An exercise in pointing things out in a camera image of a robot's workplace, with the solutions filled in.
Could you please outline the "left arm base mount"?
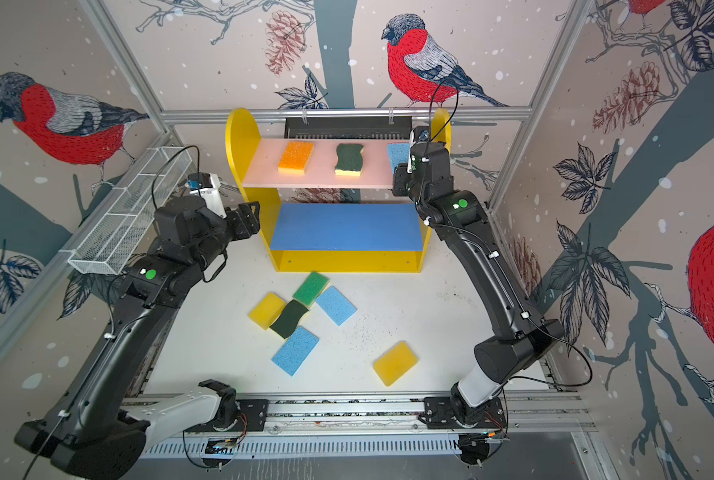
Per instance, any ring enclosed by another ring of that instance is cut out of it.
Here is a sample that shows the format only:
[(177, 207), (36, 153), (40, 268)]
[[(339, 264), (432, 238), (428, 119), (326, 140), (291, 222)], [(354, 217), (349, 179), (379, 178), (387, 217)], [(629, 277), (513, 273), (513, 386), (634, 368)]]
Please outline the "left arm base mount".
[(261, 432), (264, 430), (269, 409), (268, 399), (240, 399), (237, 390), (218, 380), (204, 380), (198, 384), (219, 397), (215, 414), (202, 423), (187, 429), (188, 433), (208, 432)]

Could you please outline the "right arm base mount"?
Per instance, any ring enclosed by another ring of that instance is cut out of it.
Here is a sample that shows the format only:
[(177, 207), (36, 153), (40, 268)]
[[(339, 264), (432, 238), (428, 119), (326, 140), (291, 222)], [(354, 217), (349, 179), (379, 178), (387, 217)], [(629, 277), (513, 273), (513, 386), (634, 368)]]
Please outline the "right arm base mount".
[(454, 395), (425, 397), (418, 420), (429, 429), (502, 430), (507, 426), (499, 399), (491, 399), (478, 407), (470, 407)]

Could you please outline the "dark green scrub sponge front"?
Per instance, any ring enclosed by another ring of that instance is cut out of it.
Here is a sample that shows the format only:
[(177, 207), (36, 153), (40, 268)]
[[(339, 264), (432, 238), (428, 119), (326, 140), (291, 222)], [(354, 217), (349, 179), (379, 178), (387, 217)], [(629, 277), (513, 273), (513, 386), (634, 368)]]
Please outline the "dark green scrub sponge front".
[(363, 170), (363, 144), (341, 143), (336, 147), (337, 176), (359, 177)]

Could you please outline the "orange topped yellow sponge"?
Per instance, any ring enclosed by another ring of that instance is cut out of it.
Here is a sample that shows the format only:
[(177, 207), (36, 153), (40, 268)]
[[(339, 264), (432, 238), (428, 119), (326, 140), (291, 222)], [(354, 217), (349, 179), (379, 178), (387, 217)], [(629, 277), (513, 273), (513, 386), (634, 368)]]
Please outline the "orange topped yellow sponge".
[(278, 163), (278, 172), (288, 175), (304, 175), (313, 154), (312, 142), (289, 141)]

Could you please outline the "dark green scrub sponge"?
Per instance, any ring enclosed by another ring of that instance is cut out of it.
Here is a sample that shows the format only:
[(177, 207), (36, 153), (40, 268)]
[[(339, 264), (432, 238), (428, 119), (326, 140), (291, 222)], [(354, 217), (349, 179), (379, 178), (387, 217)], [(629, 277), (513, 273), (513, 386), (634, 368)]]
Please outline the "dark green scrub sponge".
[(288, 302), (270, 329), (281, 338), (288, 339), (297, 329), (300, 320), (309, 312), (309, 308), (297, 300)]
[(341, 143), (336, 147), (337, 176), (359, 177), (363, 170), (363, 144)]

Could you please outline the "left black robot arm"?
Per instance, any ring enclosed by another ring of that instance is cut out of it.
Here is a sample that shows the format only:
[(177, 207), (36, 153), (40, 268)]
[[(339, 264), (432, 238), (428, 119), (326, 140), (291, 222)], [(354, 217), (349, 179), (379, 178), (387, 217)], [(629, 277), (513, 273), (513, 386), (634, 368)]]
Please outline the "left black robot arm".
[(219, 215), (198, 196), (158, 208), (158, 236), (125, 276), (108, 330), (45, 417), (20, 426), (15, 444), (69, 475), (119, 479), (145, 450), (178, 432), (245, 422), (235, 389), (216, 380), (149, 407), (125, 410), (122, 403), (154, 341), (208, 267), (228, 258), (230, 242), (259, 232), (260, 211), (250, 202)]

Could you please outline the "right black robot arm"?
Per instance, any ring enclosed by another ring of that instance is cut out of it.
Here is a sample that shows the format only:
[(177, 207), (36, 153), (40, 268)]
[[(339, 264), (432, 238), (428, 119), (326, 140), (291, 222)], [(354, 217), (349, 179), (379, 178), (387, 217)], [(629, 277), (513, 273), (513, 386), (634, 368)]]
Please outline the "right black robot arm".
[(520, 285), (496, 244), (484, 204), (454, 187), (442, 142), (414, 142), (394, 172), (392, 192), (410, 198), (421, 220), (453, 252), (475, 287), (493, 336), (474, 347), (475, 366), (451, 389), (454, 418), (473, 425), (508, 380), (544, 356), (563, 335)]

